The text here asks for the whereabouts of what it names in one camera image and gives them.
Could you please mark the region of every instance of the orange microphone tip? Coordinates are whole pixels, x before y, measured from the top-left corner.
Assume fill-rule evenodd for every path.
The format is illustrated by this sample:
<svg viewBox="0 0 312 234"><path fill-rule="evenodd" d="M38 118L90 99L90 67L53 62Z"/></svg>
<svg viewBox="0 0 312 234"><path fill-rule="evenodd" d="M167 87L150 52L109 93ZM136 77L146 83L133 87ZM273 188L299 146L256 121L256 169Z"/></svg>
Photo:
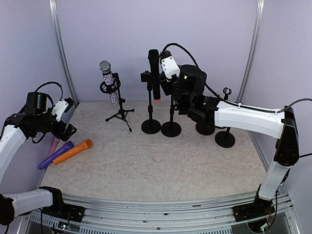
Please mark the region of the orange microphone tip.
<svg viewBox="0 0 312 234"><path fill-rule="evenodd" d="M91 148L91 147L93 146L93 142L91 141L91 139L86 139L86 140L85 140L85 143L87 144L88 149Z"/></svg>

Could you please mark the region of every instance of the microphone grille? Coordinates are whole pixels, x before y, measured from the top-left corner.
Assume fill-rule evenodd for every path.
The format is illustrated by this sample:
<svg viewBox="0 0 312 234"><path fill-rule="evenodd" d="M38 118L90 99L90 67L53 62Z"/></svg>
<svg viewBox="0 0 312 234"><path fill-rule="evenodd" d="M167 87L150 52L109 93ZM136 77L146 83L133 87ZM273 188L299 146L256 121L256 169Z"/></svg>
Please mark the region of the microphone grille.
<svg viewBox="0 0 312 234"><path fill-rule="evenodd" d="M152 49L148 51L149 59L159 59L159 52L157 49Z"/></svg>
<svg viewBox="0 0 312 234"><path fill-rule="evenodd" d="M111 63L107 60L103 60L102 62L99 63L99 69L103 73L110 73L111 72Z"/></svg>

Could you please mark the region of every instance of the round stand base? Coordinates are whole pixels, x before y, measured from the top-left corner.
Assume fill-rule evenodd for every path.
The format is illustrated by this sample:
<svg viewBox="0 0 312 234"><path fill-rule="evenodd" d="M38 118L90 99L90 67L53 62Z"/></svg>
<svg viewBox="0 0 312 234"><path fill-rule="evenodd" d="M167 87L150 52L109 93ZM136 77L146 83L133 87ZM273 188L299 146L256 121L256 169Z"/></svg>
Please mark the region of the round stand base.
<svg viewBox="0 0 312 234"><path fill-rule="evenodd" d="M218 132L215 135L214 139L215 139L216 143L223 148L231 148L232 146L234 146L235 137L233 136L233 134L227 133L227 137L225 137L225 136L226 136L225 131Z"/></svg>
<svg viewBox="0 0 312 234"><path fill-rule="evenodd" d="M218 127L218 126L215 126L217 129L225 129L226 127Z"/></svg>
<svg viewBox="0 0 312 234"><path fill-rule="evenodd" d="M170 127L170 122L165 122L161 126L161 133L166 137L177 137L181 133L181 126L173 122L172 128Z"/></svg>
<svg viewBox="0 0 312 234"><path fill-rule="evenodd" d="M150 120L145 120L142 125L141 129L146 134L155 134L160 131L160 123L156 119L152 119L152 124L150 124Z"/></svg>
<svg viewBox="0 0 312 234"><path fill-rule="evenodd" d="M215 132L215 127L213 125L204 126L197 123L195 128L199 134L202 134L204 136L209 136Z"/></svg>

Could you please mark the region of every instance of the orange microphone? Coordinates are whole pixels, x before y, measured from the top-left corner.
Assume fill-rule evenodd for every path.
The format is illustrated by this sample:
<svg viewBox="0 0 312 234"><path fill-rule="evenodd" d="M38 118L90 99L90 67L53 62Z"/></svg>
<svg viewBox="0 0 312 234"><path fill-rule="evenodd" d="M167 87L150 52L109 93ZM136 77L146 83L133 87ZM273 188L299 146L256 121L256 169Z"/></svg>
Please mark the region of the orange microphone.
<svg viewBox="0 0 312 234"><path fill-rule="evenodd" d="M90 149L93 146L93 142L91 141L91 139L86 139L84 140L80 145L74 147L73 149L63 153L62 155L58 156L56 159L53 160L53 163L59 164L67 159L69 159L70 157L80 153L81 151Z"/></svg>

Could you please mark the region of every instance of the sparkly microphone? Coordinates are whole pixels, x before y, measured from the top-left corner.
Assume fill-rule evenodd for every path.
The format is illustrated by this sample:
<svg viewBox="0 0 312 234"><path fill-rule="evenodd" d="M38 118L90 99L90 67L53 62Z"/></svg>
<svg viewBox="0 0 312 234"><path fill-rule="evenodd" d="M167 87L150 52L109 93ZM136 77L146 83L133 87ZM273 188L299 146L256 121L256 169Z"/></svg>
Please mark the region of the sparkly microphone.
<svg viewBox="0 0 312 234"><path fill-rule="evenodd" d="M116 81L113 77L113 73L111 72L111 64L109 61L103 60L99 64L99 69L103 74L103 79L106 84L106 91L109 93L109 97L111 98L113 105L119 104L119 98L117 91L109 92L110 90L113 90L116 88Z"/></svg>

